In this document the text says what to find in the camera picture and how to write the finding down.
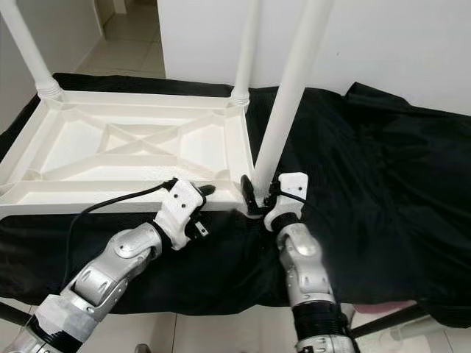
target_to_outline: hallway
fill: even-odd
[[[136,3],[127,15],[113,15],[104,34],[78,74],[165,78],[157,6]]]

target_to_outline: white wall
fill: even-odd
[[[166,76],[233,83],[249,0],[159,0]],[[263,0],[253,87],[277,85],[305,0]],[[355,81],[471,114],[471,1],[336,0],[310,87]]]
[[[74,72],[99,42],[93,0],[19,0],[18,5],[52,72]],[[35,94],[35,86],[0,19],[0,132]]]
[[[124,1],[121,1],[121,2],[122,2],[122,6],[124,7],[124,10],[126,10],[126,7],[124,6]],[[111,16],[114,15],[114,13],[116,11],[116,9],[115,9],[116,0],[115,1],[114,0],[95,0],[95,4],[96,4],[95,5],[96,9],[98,10],[98,16],[100,18],[100,24],[103,26],[108,22],[108,20],[111,18]]]

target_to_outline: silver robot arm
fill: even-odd
[[[205,195],[191,183],[176,181],[154,222],[114,235],[105,250],[60,295],[44,300],[4,353],[77,352],[122,297],[129,282],[162,254],[164,244],[175,250],[184,247],[190,240],[185,234],[189,222],[194,222],[195,234],[208,234],[193,219],[205,201]]]
[[[308,176],[281,174],[272,192],[276,199],[265,219],[265,227],[277,234],[280,260],[286,270],[286,285],[294,315],[299,353],[355,353],[348,335],[348,322],[334,299],[322,264],[319,242],[301,223]]]

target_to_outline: wrinkled black fabric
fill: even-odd
[[[229,96],[230,86],[58,74],[66,90]],[[247,127],[254,159],[276,88],[252,90]],[[34,111],[33,99],[0,137],[6,153]],[[345,97],[307,89],[279,172],[309,175],[305,221],[321,242],[337,296],[374,304],[415,299],[443,324],[471,324],[471,119],[410,106],[355,84]],[[57,292],[73,215],[0,221],[0,296],[38,304]],[[86,216],[75,234],[74,269],[117,231],[151,214]],[[136,278],[117,313],[237,313],[285,305],[273,235],[240,213],[205,213],[211,236],[169,252]]]

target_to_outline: white cylinder leg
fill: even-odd
[[[10,30],[20,53],[35,80],[41,98],[60,98],[62,90],[52,77],[41,56],[31,33],[28,30],[16,0],[0,0],[0,12]]]
[[[261,0],[247,0],[249,9],[242,33],[241,51],[238,58],[235,85],[230,95],[234,105],[249,104],[249,85],[252,76],[253,61],[257,49],[258,29],[260,27]]]
[[[268,195],[270,182],[275,175],[306,80],[327,27],[332,5],[333,0],[306,0],[255,164],[252,183],[258,199]]]

